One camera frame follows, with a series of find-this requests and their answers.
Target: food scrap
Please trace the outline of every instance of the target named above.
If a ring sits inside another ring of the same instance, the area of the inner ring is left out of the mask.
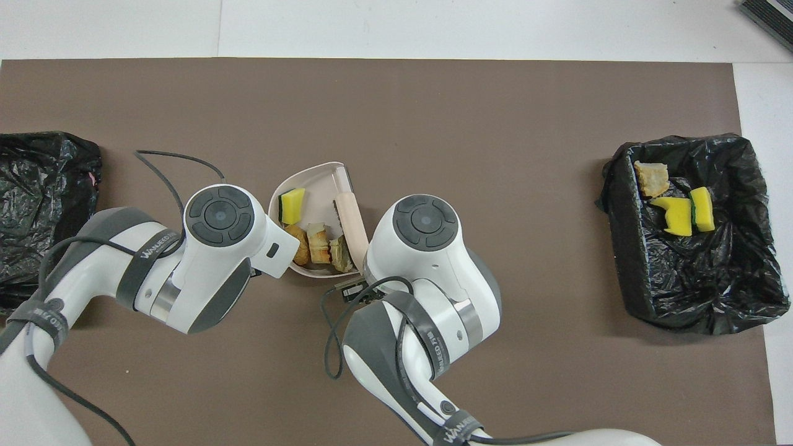
[[[331,240],[331,265],[338,272],[352,271],[352,259],[350,258],[350,249],[347,247],[347,241],[344,236],[335,240]]]
[[[284,230],[290,236],[300,241],[300,247],[297,249],[297,253],[295,253],[293,259],[294,263],[300,266],[307,264],[309,260],[311,260],[311,257],[308,253],[308,239],[306,238],[305,231],[298,225],[289,225],[285,227]]]
[[[669,172],[666,164],[634,161],[634,168],[644,196],[655,198],[669,190]]]
[[[328,246],[328,235],[324,223],[311,223],[306,230],[308,235],[308,251],[313,263],[329,264],[331,253]]]

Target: yellow sponge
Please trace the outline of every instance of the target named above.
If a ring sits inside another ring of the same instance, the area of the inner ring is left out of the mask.
[[[666,231],[676,236],[691,235],[691,200],[688,198],[661,197],[649,204],[666,210]]]
[[[713,202],[711,201],[711,192],[707,187],[697,187],[692,190],[691,201],[694,203],[694,223],[696,228],[702,233],[715,230]]]
[[[278,195],[278,220],[281,220],[285,225],[294,225],[299,222],[304,195],[305,189],[302,187]]]

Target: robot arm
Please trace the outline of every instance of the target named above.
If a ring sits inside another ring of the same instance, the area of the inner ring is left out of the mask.
[[[356,311],[343,341],[355,378],[425,443],[493,443],[474,417],[432,383],[451,363],[496,331],[500,290],[487,267],[465,249],[458,216],[440,198],[412,195],[381,219],[366,254],[369,283],[397,275],[410,280]],[[600,429],[543,441],[554,446],[657,445],[636,433]]]
[[[103,210],[81,229],[135,254],[95,243],[75,243],[48,276],[47,307],[66,322],[65,336],[88,301],[108,295],[182,333],[216,325],[236,303],[252,271],[280,277],[299,242],[273,223],[246,190],[228,184],[206,187],[189,201],[185,243],[159,255],[179,235],[134,208]],[[13,325],[25,324],[15,321]],[[52,389],[33,373],[33,354],[43,368],[56,349],[42,328],[25,324],[19,336],[6,330],[0,345],[0,432],[9,444],[90,444]]]

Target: garbage bag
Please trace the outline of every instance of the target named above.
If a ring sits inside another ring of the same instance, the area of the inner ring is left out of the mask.
[[[711,193],[715,231],[674,236],[664,210],[639,193],[634,161],[668,166],[668,191]],[[667,136],[623,144],[603,167],[597,206],[608,213],[627,312],[681,332],[738,333],[790,307],[776,262],[768,196],[751,143],[738,135]]]
[[[94,214],[101,180],[95,143],[63,132],[0,134],[0,314],[33,294],[44,253]]]

